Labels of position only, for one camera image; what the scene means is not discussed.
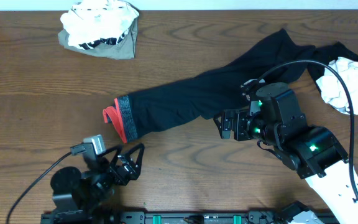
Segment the black shorts red waistband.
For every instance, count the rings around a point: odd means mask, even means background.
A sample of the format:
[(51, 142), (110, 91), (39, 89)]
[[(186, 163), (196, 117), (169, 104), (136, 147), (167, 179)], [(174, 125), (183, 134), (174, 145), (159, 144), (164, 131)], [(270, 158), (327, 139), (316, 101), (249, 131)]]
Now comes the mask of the black shorts red waistband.
[(241, 93), (243, 83), (259, 78), (281, 63), (311, 59), (315, 50), (314, 45), (296, 45), (282, 29), (224, 67), (117, 97), (111, 106), (103, 109), (103, 118), (114, 126), (124, 143), (189, 123), (200, 116), (211, 119), (222, 110), (247, 105)]

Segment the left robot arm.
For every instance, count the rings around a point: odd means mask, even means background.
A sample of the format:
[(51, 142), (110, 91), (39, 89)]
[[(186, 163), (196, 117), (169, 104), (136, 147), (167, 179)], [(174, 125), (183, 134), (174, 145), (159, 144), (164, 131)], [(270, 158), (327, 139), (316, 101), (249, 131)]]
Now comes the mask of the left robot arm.
[(145, 146), (140, 143), (123, 154), (117, 145), (101, 154), (94, 144), (81, 143), (70, 148), (71, 154), (81, 154), (88, 166), (86, 172), (76, 167), (64, 167), (52, 176), (52, 200), (56, 208), (44, 213), (42, 223), (121, 223), (121, 215), (103, 203), (114, 194), (114, 187), (137, 180), (141, 173)]

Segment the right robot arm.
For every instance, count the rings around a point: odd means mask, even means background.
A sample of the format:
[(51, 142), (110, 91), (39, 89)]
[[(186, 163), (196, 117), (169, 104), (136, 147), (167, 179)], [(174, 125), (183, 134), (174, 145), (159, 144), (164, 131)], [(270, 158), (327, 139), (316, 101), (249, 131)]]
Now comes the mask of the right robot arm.
[(220, 137), (257, 140), (324, 200), (339, 223), (358, 223), (358, 176), (335, 135), (310, 126), (286, 83), (261, 83), (247, 93), (245, 109), (214, 116)]

